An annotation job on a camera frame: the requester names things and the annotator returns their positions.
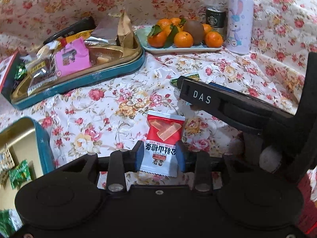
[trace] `open tin box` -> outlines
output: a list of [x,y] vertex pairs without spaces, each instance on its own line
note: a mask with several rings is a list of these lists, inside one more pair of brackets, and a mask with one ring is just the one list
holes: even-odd
[[93,85],[97,82],[134,73],[140,69],[144,62],[145,53],[135,35],[133,49],[101,43],[87,45],[87,48],[89,49],[90,58],[101,53],[109,58],[109,62],[46,83],[30,96],[28,96],[28,87],[31,76],[28,75],[11,94],[11,104],[17,109],[25,109],[55,94],[62,94],[74,88]]
[[[0,149],[8,146],[17,166],[27,160],[34,180],[55,169],[50,148],[50,137],[35,120],[23,117],[0,133]],[[12,209],[18,189],[12,190],[10,180],[0,188],[0,210]]]

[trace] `starbucks can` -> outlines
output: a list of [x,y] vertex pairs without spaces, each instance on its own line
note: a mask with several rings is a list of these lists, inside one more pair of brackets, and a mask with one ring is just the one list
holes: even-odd
[[220,6],[210,6],[206,9],[206,24],[212,26],[223,39],[225,39],[226,18],[226,11]]

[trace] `kiwi fruit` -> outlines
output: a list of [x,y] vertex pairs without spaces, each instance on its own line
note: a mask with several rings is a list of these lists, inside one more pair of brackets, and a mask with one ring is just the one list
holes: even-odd
[[193,37],[195,46],[200,45],[201,41],[203,41],[205,37],[203,25],[200,22],[195,20],[186,19],[183,31],[191,34],[191,36]]

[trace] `thermos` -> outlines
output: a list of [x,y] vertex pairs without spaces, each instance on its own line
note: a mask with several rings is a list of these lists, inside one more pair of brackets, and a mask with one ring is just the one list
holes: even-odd
[[250,51],[253,0],[228,0],[227,49],[245,55]]

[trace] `orange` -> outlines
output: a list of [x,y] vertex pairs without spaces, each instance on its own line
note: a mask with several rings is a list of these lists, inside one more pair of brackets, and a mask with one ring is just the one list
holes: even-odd
[[167,39],[166,33],[164,31],[161,31],[160,33],[154,36],[147,37],[147,42],[152,47],[163,47],[166,39]]
[[223,44],[223,39],[218,32],[211,31],[206,34],[205,43],[207,47],[221,47]]
[[212,27],[209,24],[203,24],[203,31],[205,32],[205,35],[212,31]]
[[159,25],[161,29],[165,28],[166,26],[170,26],[172,22],[169,19],[160,19],[156,25]]
[[174,45],[177,48],[191,47],[193,43],[193,37],[185,31],[178,32],[174,37]]
[[166,36],[168,37],[168,35],[171,33],[172,31],[172,26],[169,25],[169,26],[166,26],[163,31],[165,32]]
[[175,25],[178,26],[180,24],[180,18],[171,18],[170,21]]

